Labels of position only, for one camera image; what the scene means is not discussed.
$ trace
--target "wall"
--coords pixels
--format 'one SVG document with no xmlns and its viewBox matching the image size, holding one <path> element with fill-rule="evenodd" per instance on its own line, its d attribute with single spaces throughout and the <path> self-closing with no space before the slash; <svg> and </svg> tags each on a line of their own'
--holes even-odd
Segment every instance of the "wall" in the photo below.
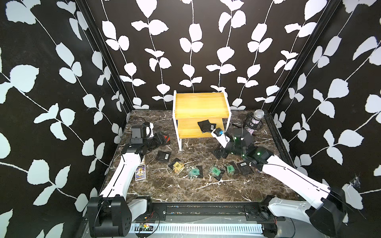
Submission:
<svg viewBox="0 0 381 238">
<path fill-rule="evenodd" d="M 128 108 L 77 9 L 0 5 L 1 238 L 73 238 L 126 124 Z"/>
<path fill-rule="evenodd" d="M 274 112 L 297 169 L 345 190 L 354 212 L 341 237 L 379 236 L 380 9 L 340 3 Z"/>
<path fill-rule="evenodd" d="M 134 108 L 172 109 L 173 90 L 225 89 L 240 110 L 270 105 L 326 3 L 88 1 Z"/>
</svg>

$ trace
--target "dark marble surface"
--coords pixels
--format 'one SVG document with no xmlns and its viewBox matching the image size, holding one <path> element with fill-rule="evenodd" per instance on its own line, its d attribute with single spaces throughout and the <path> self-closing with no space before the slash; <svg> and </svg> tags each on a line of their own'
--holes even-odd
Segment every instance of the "dark marble surface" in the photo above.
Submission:
<svg viewBox="0 0 381 238">
<path fill-rule="evenodd" d="M 231 122 L 242 124 L 248 111 L 232 111 Z M 131 181 L 128 189 L 127 200 L 135 199 L 137 196 L 151 196 L 153 201 L 261 201 L 266 195 L 276 195 L 283 199 L 296 200 L 295 192 L 272 176 L 254 172 L 247 176 L 229 177 L 226 173 L 221 181 L 208 175 L 208 170 L 216 164 L 223 168 L 223 164 L 234 161 L 241 162 L 242 158 L 229 155 L 226 160 L 217 160 L 210 152 L 218 142 L 215 138 L 183 139 L 183 152 L 178 152 L 176 132 L 172 120 L 172 111 L 159 110 L 134 110 L 125 128 L 119 148 L 115 154 L 114 161 L 107 174 L 106 182 L 111 179 L 120 161 L 120 152 L 129 142 L 131 126 L 141 124 L 143 117 L 146 121 L 154 124 L 154 132 L 163 131 L 170 135 L 171 144 L 161 146 L 145 156 L 146 180 Z M 272 139 L 270 130 L 263 119 L 264 126 L 255 133 L 256 145 L 263 146 L 276 155 L 279 152 Z M 155 160 L 157 151 L 171 152 L 170 161 L 179 158 L 185 163 L 186 168 L 179 174 L 175 174 L 168 164 Z M 204 170 L 203 179 L 189 179 L 187 169 L 189 166 L 202 165 Z"/>
</svg>

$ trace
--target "card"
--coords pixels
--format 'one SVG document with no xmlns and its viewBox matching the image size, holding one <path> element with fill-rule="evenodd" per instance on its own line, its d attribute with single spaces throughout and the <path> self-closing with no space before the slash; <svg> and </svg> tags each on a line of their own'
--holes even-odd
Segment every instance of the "card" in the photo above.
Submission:
<svg viewBox="0 0 381 238">
<path fill-rule="evenodd" d="M 135 181 L 146 179 L 146 165 L 139 165 L 135 171 Z"/>
</svg>

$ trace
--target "wooden shelf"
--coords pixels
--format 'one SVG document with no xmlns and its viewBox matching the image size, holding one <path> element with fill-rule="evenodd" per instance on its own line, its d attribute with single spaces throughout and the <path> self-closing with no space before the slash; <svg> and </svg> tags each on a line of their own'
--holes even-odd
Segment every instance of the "wooden shelf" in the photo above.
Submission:
<svg viewBox="0 0 381 238">
<path fill-rule="evenodd" d="M 176 119 L 229 117 L 224 93 L 179 93 L 175 106 Z"/>
<path fill-rule="evenodd" d="M 181 118 L 178 119 L 179 138 L 186 139 L 212 137 L 209 132 L 202 133 L 199 125 L 197 124 L 197 122 L 205 120 L 209 120 L 210 123 L 216 123 L 217 128 L 219 127 L 225 131 L 222 118 Z"/>
</svg>

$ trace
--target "microphone grille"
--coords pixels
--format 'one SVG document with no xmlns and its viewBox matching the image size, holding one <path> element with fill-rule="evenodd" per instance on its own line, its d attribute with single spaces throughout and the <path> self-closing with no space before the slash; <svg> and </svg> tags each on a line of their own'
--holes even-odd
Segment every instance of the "microphone grille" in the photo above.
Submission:
<svg viewBox="0 0 381 238">
<path fill-rule="evenodd" d="M 257 120 L 261 120 L 264 116 L 264 111 L 262 109 L 257 109 L 254 112 L 254 118 Z"/>
</svg>

